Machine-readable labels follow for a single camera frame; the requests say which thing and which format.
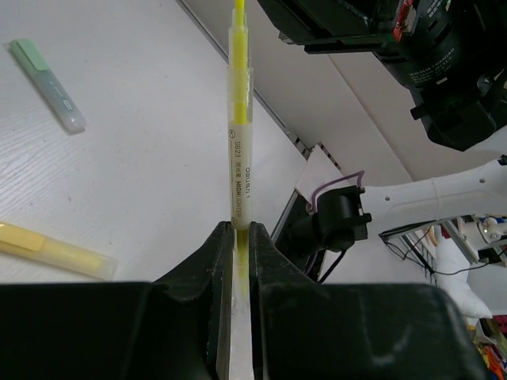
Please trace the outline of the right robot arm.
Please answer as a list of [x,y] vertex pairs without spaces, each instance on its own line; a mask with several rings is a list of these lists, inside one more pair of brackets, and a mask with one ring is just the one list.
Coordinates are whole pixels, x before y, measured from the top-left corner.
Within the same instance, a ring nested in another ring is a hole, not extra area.
[[318,195],[292,231],[310,251],[343,250],[367,234],[506,211],[506,4],[503,1],[263,1],[287,44],[307,54],[369,52],[414,100],[428,139],[499,159],[408,184]]

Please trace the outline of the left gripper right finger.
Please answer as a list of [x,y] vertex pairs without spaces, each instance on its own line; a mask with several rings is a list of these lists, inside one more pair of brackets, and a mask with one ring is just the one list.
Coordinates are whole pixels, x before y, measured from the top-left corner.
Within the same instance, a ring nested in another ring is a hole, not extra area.
[[456,304],[423,283],[318,284],[249,232],[257,379],[486,379]]

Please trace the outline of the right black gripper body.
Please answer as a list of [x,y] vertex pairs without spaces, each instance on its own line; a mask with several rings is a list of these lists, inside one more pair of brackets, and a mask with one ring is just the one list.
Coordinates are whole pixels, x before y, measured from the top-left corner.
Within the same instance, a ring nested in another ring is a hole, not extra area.
[[260,1],[279,39],[308,54],[406,55],[402,1]]

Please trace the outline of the thin yellow highlighter pen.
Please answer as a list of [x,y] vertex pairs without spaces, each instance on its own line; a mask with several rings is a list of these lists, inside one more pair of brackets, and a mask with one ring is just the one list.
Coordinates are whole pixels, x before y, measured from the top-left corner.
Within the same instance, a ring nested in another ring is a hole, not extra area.
[[253,220],[253,70],[244,1],[234,2],[228,40],[228,157],[231,225],[234,229],[231,373],[233,379],[252,379],[248,239]]

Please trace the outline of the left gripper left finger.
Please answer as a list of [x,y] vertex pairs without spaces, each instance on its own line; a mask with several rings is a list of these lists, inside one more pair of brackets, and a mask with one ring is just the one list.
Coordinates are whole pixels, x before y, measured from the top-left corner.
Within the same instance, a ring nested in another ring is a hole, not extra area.
[[1,288],[4,379],[226,379],[234,231],[154,282]]

